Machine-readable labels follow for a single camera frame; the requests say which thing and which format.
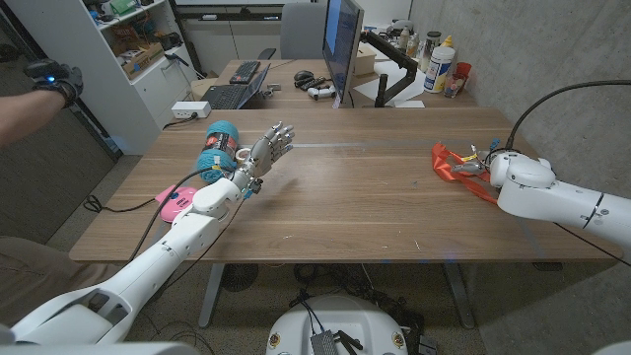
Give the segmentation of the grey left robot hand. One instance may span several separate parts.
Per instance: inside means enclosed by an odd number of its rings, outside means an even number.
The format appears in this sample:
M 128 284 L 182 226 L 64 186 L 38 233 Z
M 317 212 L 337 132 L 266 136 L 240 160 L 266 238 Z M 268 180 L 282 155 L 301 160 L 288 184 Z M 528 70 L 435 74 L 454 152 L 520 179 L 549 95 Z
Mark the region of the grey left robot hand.
M 293 125 L 285 126 L 282 121 L 272 125 L 253 144 L 245 162 L 234 172 L 232 183 L 242 192 L 257 184 L 257 180 L 265 176 L 272 165 L 293 148 L 293 129 Z

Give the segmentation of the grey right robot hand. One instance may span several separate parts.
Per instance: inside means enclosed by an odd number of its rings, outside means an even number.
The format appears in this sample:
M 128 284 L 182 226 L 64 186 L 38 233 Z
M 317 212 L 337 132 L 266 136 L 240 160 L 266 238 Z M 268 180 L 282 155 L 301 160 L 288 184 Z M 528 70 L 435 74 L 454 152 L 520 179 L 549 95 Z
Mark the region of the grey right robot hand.
M 472 155 L 463 158 L 462 163 L 451 167 L 452 173 L 469 173 L 481 175 L 490 171 L 492 159 L 497 155 L 496 150 L 478 150 L 475 145 L 471 145 Z

